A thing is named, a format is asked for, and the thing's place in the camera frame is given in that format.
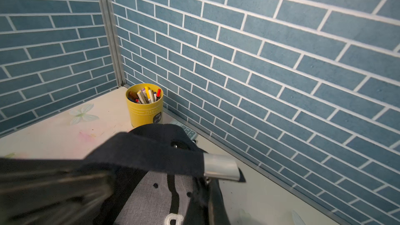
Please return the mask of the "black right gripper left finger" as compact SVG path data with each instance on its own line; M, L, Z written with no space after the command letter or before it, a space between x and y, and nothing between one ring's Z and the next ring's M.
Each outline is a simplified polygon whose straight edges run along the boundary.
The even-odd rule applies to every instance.
M2 225L92 225L114 174L80 160L1 158Z

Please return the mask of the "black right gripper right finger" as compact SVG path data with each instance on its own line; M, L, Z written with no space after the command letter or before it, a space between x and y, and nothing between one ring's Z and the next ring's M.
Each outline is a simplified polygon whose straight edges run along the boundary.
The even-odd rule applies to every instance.
M208 224L231 225L218 180L209 183Z

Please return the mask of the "black baseball cap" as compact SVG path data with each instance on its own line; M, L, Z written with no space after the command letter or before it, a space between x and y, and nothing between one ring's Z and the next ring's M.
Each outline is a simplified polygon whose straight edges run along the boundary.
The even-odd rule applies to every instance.
M115 174L96 225L209 225L211 180L245 182L234 159L205 152L171 124L120 132L84 162Z

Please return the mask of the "yellow pen holder cup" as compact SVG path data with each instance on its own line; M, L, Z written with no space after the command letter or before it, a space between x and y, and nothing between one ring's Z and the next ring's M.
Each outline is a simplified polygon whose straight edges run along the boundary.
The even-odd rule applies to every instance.
M141 83L129 87L126 101L131 125L161 124L164 92L158 85Z

